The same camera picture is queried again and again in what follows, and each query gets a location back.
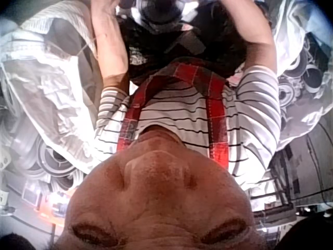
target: cable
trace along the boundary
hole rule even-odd
[[[312,159],[312,162],[313,162],[313,165],[315,166],[316,168],[316,172],[317,172],[317,177],[318,177],[318,181],[319,181],[319,185],[320,185],[320,189],[321,189],[321,196],[322,196],[322,199],[323,199],[323,202],[330,208],[333,208],[331,205],[329,205],[324,197],[324,185],[323,185],[323,180],[322,180],[322,173],[321,173],[321,170],[320,170],[320,167],[319,167],[319,160],[318,160],[318,157],[317,157],[317,154],[316,154],[316,151],[314,150],[314,146],[312,144],[312,141],[311,141],[311,138],[309,135],[306,135],[306,145],[308,147],[308,150],[309,150],[309,154],[311,156],[311,159]]]
[[[322,127],[322,129],[324,130],[325,134],[327,135],[327,138],[331,142],[331,145],[333,146],[333,141],[332,141],[331,137],[329,136],[329,134],[328,134],[327,130],[325,129],[325,127],[320,122],[318,122],[318,124]]]

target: forearm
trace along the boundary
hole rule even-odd
[[[276,48],[268,21],[253,0],[220,0],[247,42],[245,68],[262,65],[276,72]]]
[[[92,19],[104,87],[112,86],[128,93],[129,63],[118,22],[113,14],[106,11],[92,12]]]

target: striped shirt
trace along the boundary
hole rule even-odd
[[[280,135],[278,81],[266,67],[249,68],[236,89],[225,86],[229,172],[246,190],[261,180],[275,153]],[[129,96],[104,89],[96,129],[96,158],[104,161],[117,151]],[[166,85],[140,114],[136,138],[148,126],[160,125],[178,135],[190,149],[209,156],[205,98],[184,82]]]

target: red plaid strap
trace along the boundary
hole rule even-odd
[[[228,139],[222,103],[225,80],[206,68],[178,62],[172,63],[157,75],[147,79],[135,92],[123,120],[117,151],[127,148],[134,141],[141,109],[147,102],[163,86],[179,81],[194,86],[206,98],[210,158],[227,169]]]

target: man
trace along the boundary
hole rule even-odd
[[[247,42],[238,88],[185,58],[129,96],[117,2],[92,1],[101,164],[72,197],[54,248],[265,249],[243,190],[262,178],[279,139],[275,45],[252,0],[221,2]]]

